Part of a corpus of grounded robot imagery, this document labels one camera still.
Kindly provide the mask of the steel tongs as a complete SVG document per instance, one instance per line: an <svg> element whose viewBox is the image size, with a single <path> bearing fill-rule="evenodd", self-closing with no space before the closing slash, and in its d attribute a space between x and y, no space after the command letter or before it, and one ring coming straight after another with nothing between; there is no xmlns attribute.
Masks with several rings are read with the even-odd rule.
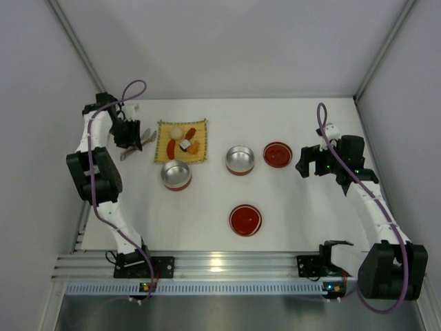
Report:
<svg viewBox="0 0 441 331"><path fill-rule="evenodd" d="M157 137L157 131L153 131L153 133L150 132L150 129L148 128L142 135L141 135L141 145L144 146L148 143L153 142ZM130 155L134 154L135 152L138 152L135 147L130 147L124 152L120 154L120 161L126 160Z"/></svg>

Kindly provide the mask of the long red sausage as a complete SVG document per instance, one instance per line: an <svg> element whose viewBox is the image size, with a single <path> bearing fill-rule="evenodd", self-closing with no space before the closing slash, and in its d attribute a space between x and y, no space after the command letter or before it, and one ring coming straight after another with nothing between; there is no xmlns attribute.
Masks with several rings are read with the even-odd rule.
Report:
<svg viewBox="0 0 441 331"><path fill-rule="evenodd" d="M169 160L173 160L175 158L174 149L175 149L176 141L171 139L167 145L167 157Z"/></svg>

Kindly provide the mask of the beige rice ball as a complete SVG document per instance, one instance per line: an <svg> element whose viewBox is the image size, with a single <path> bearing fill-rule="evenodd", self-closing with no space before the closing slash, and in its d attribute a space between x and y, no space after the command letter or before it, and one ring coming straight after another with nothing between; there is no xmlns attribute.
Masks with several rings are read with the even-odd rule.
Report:
<svg viewBox="0 0 441 331"><path fill-rule="evenodd" d="M180 140L183 138L184 132L181 127L174 126L170 129L170 138L173 140Z"/></svg>

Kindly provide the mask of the black white sushi roll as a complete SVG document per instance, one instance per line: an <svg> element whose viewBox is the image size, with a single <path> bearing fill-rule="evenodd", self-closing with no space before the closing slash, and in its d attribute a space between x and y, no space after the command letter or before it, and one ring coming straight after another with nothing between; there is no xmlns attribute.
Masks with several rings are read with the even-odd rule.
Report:
<svg viewBox="0 0 441 331"><path fill-rule="evenodd" d="M192 145L192 142L184 139L179 143L179 147L183 152L187 152L188 148Z"/></svg>

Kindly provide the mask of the small red sausage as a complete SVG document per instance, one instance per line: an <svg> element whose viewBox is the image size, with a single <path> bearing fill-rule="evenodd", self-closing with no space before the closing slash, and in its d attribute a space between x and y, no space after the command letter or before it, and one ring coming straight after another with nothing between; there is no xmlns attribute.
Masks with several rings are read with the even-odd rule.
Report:
<svg viewBox="0 0 441 331"><path fill-rule="evenodd" d="M186 138L187 140L190 140L190 139L195 135L195 133L196 133L196 129L195 129L195 128L190 128L190 129L187 131L187 133L186 133L186 135L185 135L185 138Z"/></svg>

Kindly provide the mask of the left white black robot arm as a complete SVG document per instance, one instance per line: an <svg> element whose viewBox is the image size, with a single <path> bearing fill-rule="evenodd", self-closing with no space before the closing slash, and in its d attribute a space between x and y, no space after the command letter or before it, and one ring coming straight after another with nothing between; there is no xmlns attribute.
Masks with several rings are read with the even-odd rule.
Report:
<svg viewBox="0 0 441 331"><path fill-rule="evenodd" d="M97 219L107 225L114 235L117 244L114 266L117 271L147 261L143 239L123 213L119 198L123 181L107 150L110 138L118 148L143 149L141 122L133 116L120 117L122 107L111 94L96 94L96 102L86 105L82 111L84 129L80 144L66 157L80 198L93 207Z"/></svg>

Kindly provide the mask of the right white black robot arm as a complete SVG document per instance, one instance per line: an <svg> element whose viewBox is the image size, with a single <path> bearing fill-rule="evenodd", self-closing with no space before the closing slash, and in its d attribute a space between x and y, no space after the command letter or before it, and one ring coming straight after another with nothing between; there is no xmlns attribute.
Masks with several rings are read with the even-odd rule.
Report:
<svg viewBox="0 0 441 331"><path fill-rule="evenodd" d="M335 175L361 221L370 249L348 241L326 241L320 245L322 264L356 278L366 299L415 301L422 288L427 250L413 244L394 221L375 172L365 167L365 140L343 135L331 144L333 150L320 145L302 148L296 169L307 178L314 163L317 176Z"/></svg>

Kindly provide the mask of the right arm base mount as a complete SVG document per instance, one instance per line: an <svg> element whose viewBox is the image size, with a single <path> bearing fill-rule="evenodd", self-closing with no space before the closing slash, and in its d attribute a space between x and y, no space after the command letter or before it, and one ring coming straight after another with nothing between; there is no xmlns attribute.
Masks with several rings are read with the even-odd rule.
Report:
<svg viewBox="0 0 441 331"><path fill-rule="evenodd" d="M331 262L331 249L335 245L350 245L348 241L325 241L319 245L317 254L304 254L296 257L298 275L311 281L323 277L342 277L343 269Z"/></svg>

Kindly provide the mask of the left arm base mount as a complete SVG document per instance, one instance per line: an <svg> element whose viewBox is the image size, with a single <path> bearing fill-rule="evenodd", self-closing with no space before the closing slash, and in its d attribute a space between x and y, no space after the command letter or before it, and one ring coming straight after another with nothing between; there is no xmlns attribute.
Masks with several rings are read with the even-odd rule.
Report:
<svg viewBox="0 0 441 331"><path fill-rule="evenodd" d="M154 275L151 275L150 267L139 252L131 254L118 254L114 266L113 277L115 279L150 279L150 278L174 278L175 258L172 256L150 257L150 263Z"/></svg>

